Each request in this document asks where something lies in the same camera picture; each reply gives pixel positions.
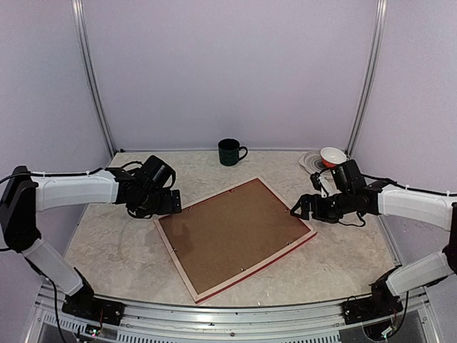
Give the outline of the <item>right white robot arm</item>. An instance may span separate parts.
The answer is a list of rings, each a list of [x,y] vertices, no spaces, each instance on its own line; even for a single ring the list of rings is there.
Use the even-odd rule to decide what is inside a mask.
[[[456,273],[456,195],[400,185],[389,178],[362,174],[350,159],[330,170],[335,192],[321,180],[320,173],[310,179],[316,193],[302,195],[290,214],[299,219],[339,224],[347,214],[362,218],[378,216],[388,228],[404,227],[424,238],[437,233],[442,248],[414,253],[408,263],[392,269],[371,285],[371,295],[361,311],[380,317],[402,308],[400,297],[419,287],[433,286]]]

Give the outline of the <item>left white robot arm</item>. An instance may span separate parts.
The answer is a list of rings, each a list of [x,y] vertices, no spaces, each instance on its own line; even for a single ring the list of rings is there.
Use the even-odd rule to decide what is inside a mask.
[[[86,318],[99,312],[99,300],[81,273],[42,238],[37,213],[82,204],[124,205],[135,219],[181,212],[180,192],[173,188],[176,172],[154,155],[145,162],[76,173],[32,172],[18,166],[2,181],[1,230],[7,249],[52,281],[66,295],[66,303]]]

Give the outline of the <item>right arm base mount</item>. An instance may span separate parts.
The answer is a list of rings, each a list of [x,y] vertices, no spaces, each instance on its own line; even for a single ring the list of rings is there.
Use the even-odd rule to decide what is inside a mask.
[[[357,324],[391,316],[403,311],[400,297],[372,292],[369,297],[349,297],[341,305],[345,324]]]

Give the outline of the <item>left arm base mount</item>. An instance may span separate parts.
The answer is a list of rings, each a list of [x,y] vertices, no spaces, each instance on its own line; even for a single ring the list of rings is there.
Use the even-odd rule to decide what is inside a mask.
[[[125,304],[101,298],[76,300],[66,297],[62,312],[75,317],[87,319],[99,324],[119,326],[124,315]]]

